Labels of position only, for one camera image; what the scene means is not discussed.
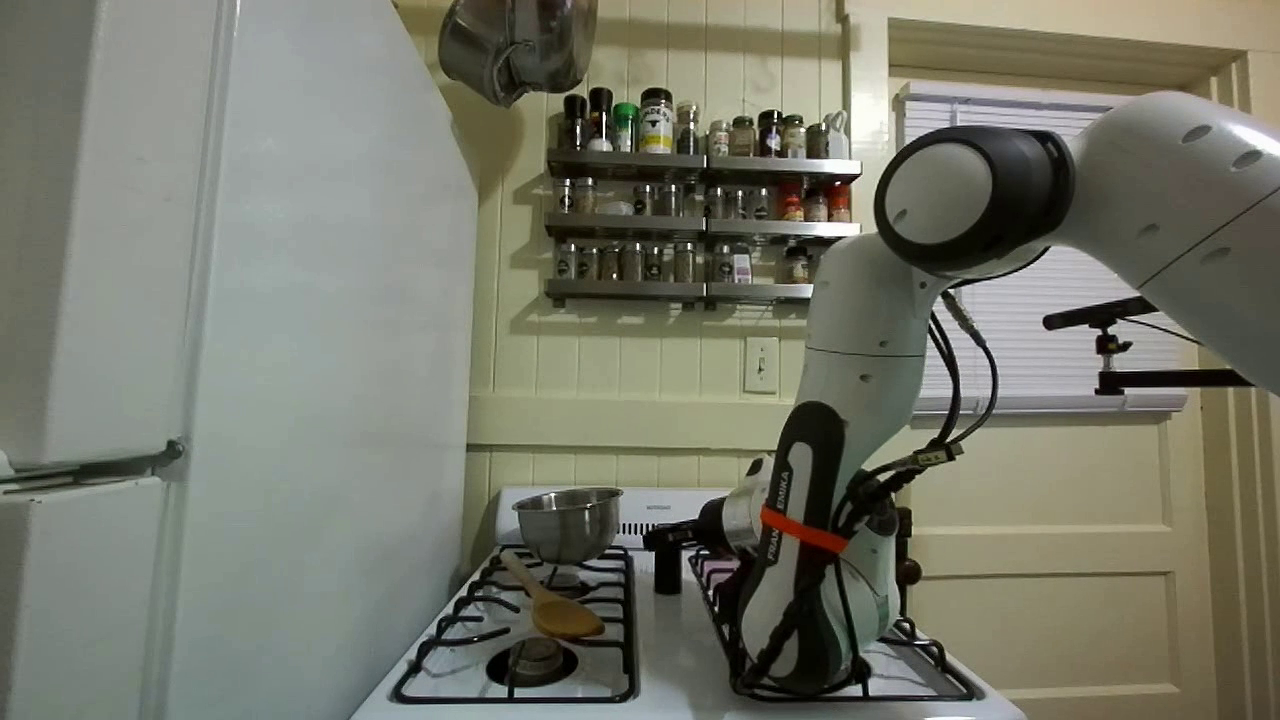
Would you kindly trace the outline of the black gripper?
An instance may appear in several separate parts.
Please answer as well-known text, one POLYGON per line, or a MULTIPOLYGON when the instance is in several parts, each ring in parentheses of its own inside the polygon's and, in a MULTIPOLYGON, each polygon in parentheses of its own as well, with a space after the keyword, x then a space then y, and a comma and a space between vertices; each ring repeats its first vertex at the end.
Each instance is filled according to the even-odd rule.
POLYGON ((729 510, 725 500, 707 500, 691 521, 657 524, 645 531, 647 551, 698 544, 711 555, 742 551, 742 524, 729 510))

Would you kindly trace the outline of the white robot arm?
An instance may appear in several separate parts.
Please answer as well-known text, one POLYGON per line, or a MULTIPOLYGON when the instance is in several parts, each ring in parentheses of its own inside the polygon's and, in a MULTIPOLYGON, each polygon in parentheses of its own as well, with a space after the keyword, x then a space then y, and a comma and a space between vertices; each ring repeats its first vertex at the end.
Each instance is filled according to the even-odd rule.
POLYGON ((868 674, 898 619, 895 492, 960 457, 950 410, 902 459, 922 360, 965 323, 956 292, 1073 244, 1280 387, 1280 131, 1222 105, 1148 91, 1081 137, 956 122, 902 145, 875 182, 875 227, 814 263, 805 373, 775 450, 687 535, 736 570, 719 592, 730 689, 814 700, 868 674))

